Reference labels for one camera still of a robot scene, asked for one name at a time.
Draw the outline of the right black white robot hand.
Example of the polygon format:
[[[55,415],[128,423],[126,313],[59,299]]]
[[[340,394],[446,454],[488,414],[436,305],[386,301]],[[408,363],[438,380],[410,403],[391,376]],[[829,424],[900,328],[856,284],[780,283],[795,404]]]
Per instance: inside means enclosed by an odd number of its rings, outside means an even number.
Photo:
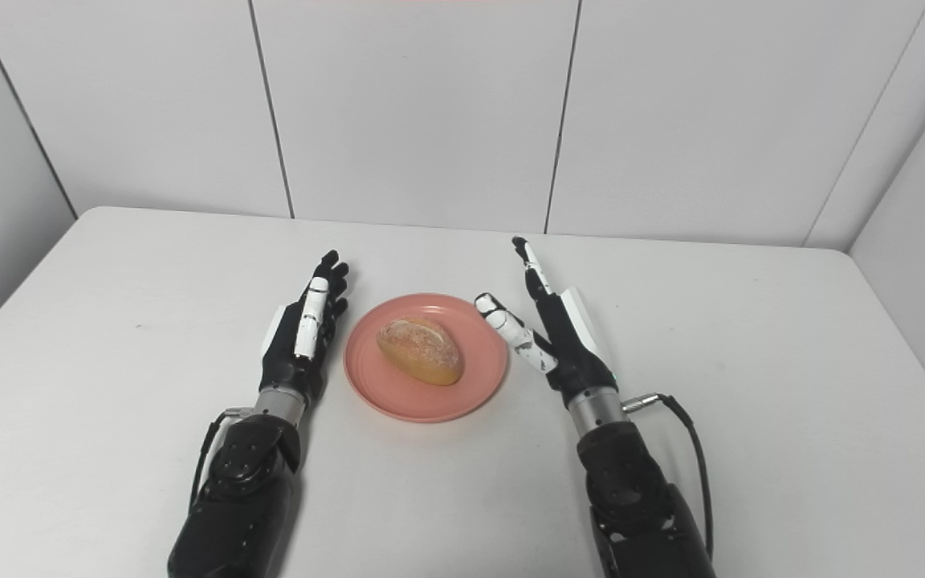
[[[601,349],[581,314],[575,291],[557,292],[551,287],[526,238],[515,235],[511,244],[524,263],[526,290],[535,304],[544,334],[525,324],[489,292],[479,294],[474,300],[479,315],[521,360],[547,378],[565,405],[583,397],[585,392],[619,391],[616,377],[602,359]]]

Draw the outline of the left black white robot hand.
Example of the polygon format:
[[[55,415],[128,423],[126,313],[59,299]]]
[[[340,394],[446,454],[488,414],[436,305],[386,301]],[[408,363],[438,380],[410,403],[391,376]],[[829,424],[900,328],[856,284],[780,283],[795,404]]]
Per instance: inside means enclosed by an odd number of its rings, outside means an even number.
[[[261,392],[279,390],[301,400],[306,409],[324,387],[324,359],[348,310],[349,265],[338,251],[320,260],[301,296],[280,310],[262,352]]]

